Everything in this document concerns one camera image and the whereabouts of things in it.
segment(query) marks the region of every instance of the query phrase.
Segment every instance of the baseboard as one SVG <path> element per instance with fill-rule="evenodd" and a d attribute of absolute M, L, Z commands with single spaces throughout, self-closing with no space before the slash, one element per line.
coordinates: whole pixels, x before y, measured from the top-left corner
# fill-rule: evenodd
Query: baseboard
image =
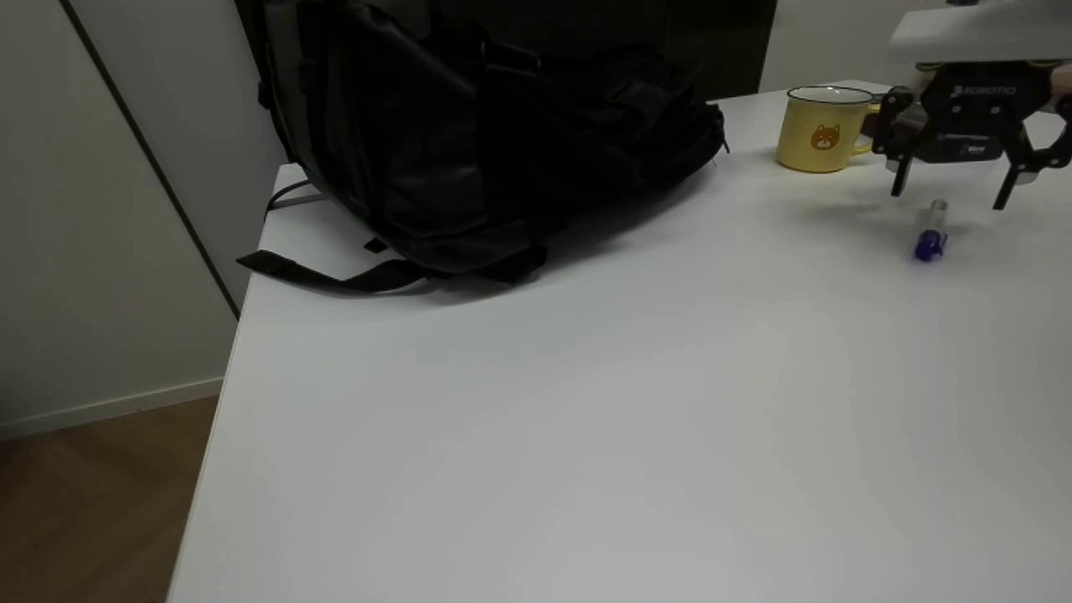
<path fill-rule="evenodd" d="M 180 383 L 169 389 L 100 398 L 100 403 L 86 403 L 86 406 L 75 406 L 75 408 L 57 408 L 57 413 L 40 413 L 40 415 L 0 420 L 0 437 L 23 437 L 23 436 L 35 436 L 35 433 L 54 433 L 54 428 L 106 420 L 106 417 L 120 417 L 120 415 L 134 415 L 134 413 L 212 398 L 217 391 L 220 391 L 220 378 L 201 378 L 201 383 Z"/>

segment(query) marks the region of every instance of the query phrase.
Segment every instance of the white table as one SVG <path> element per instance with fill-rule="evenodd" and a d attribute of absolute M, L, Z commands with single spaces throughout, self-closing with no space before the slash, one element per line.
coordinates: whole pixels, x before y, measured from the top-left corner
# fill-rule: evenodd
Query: white table
<path fill-rule="evenodd" d="M 772 167 L 781 92 L 724 109 L 729 157 L 526 289 L 254 279 L 169 600 L 1065 603 L 1072 174 L 893 205 L 879 157 Z M 338 275 L 363 241 L 335 205 L 263 227 Z"/>

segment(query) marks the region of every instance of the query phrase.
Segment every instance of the wooden floor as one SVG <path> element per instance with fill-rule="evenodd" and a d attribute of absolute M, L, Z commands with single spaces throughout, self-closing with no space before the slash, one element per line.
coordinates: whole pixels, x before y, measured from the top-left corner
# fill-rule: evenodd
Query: wooden floor
<path fill-rule="evenodd" d="M 168 596 L 215 403 L 0 441 L 0 600 Z"/>

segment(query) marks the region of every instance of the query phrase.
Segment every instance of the mug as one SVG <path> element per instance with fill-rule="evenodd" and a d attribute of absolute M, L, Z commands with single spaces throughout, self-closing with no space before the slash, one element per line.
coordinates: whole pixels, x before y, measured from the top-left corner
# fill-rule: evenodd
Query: mug
<path fill-rule="evenodd" d="M 875 92 L 856 88 L 793 88 L 778 139 L 778 165 L 833 174 L 864 154 L 862 128 L 875 115 Z"/>

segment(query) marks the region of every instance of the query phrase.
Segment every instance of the black bag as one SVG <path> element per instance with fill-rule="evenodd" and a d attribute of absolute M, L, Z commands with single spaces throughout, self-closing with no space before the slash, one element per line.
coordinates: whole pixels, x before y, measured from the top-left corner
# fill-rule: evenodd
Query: black bag
<path fill-rule="evenodd" d="M 288 154 L 404 256 L 344 281 L 241 256 L 260 275 L 343 291 L 520 281 L 574 213 L 661 193 L 724 146 L 719 109 L 642 48 L 555 61 L 485 32 L 414 40 L 363 0 L 239 7 Z"/>

